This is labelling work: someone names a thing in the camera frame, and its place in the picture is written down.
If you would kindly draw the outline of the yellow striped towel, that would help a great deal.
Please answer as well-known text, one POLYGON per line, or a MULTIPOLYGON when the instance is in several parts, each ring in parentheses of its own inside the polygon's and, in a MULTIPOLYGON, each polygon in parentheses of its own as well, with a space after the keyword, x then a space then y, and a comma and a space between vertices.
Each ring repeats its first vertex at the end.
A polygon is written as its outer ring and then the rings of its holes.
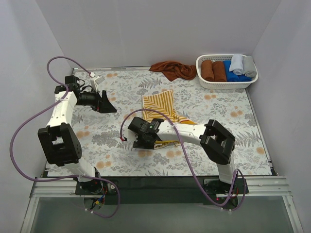
MULTIPOLYGON (((196 125, 195 122, 189 120, 188 118, 177 114, 174 109, 174 96, 172 90, 166 90, 159 94, 142 96, 142 108, 143 109, 152 109, 166 115, 173 123, 189 124, 196 125)), ((143 111, 142 118, 148 122, 151 122, 154 118, 160 118, 167 120, 162 114, 152 112, 152 111, 143 111)), ((168 145, 179 146, 180 143, 177 141, 156 141, 155 149, 164 148, 168 145)))

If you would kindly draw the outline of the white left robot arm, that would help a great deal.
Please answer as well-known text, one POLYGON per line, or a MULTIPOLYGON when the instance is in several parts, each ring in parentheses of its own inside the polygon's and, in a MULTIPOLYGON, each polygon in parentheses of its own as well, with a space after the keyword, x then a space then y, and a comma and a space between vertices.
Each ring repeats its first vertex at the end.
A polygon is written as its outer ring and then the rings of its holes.
POLYGON ((79 182, 87 182, 86 187, 92 194, 99 194, 103 190, 103 181, 98 179, 99 172, 82 157, 82 147, 74 133, 71 121, 76 105, 89 106, 93 111, 101 114, 115 113, 116 108, 110 103, 106 91, 98 90, 103 77, 91 78, 90 91, 79 84, 76 76, 66 76, 65 85, 55 88, 56 106, 47 126, 38 130, 38 138, 51 165, 63 167, 71 174, 77 175, 79 182))

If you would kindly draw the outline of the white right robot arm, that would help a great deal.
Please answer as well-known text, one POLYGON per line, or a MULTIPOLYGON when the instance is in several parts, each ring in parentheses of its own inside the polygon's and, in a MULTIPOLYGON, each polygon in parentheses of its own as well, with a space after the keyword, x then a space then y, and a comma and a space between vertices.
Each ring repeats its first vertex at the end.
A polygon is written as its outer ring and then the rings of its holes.
POLYGON ((209 120, 207 124, 171 124, 168 120, 159 118, 148 122, 135 117, 121 135, 126 141, 132 141, 136 149, 153 150, 156 142, 183 141, 201 146, 208 158, 216 163, 220 188, 226 192, 233 192, 238 182, 234 178, 234 160, 231 154, 235 148, 235 137, 216 120, 209 120))

